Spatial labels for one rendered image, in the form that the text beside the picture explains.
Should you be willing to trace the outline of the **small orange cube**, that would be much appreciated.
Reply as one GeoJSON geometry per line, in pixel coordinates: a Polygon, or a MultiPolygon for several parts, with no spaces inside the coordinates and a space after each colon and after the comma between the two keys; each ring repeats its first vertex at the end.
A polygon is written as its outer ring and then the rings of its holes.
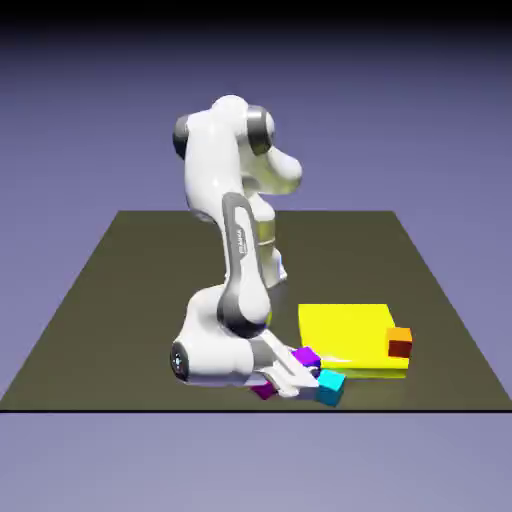
{"type": "Polygon", "coordinates": [[[408,359],[411,355],[413,337],[409,328],[392,327],[387,330],[388,356],[408,359]]]}

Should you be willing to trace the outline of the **small purple cube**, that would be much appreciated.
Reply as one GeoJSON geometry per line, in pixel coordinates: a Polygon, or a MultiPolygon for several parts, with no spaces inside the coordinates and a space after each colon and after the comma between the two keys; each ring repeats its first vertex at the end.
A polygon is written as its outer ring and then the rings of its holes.
{"type": "Polygon", "coordinates": [[[293,350],[292,355],[306,368],[321,368],[320,356],[308,346],[293,350]]]}

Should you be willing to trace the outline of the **large yellow box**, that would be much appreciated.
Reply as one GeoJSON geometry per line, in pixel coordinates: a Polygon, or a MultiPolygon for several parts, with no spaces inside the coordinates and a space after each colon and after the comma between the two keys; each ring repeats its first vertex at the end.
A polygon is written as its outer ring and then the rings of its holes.
{"type": "Polygon", "coordinates": [[[321,367],[348,378],[402,379],[410,357],[388,356],[387,330],[398,327],[386,304],[301,304],[301,343],[321,367]]]}

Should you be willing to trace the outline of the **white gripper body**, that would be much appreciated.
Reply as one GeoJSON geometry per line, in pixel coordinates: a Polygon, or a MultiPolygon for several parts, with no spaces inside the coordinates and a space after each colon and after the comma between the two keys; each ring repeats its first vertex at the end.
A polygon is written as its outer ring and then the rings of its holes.
{"type": "Polygon", "coordinates": [[[318,382],[310,370],[304,367],[270,330],[260,335],[268,347],[262,363],[255,364],[255,370],[262,373],[276,388],[282,398],[296,398],[304,390],[318,388],[318,382]]]}

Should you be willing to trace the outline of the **small magenta cube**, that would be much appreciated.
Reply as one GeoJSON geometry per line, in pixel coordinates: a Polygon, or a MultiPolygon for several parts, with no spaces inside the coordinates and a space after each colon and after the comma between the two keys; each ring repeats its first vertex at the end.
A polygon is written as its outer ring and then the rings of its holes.
{"type": "Polygon", "coordinates": [[[276,388],[269,381],[265,382],[264,384],[251,386],[250,390],[263,401],[268,400],[269,398],[277,394],[276,388]]]}

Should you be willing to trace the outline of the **small cyan cube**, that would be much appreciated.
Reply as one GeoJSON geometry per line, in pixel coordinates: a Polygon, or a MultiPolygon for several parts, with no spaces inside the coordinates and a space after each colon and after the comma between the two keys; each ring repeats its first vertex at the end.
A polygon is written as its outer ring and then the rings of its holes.
{"type": "Polygon", "coordinates": [[[322,369],[317,382],[315,400],[324,405],[336,407],[343,393],[345,375],[329,369],[322,369]]]}

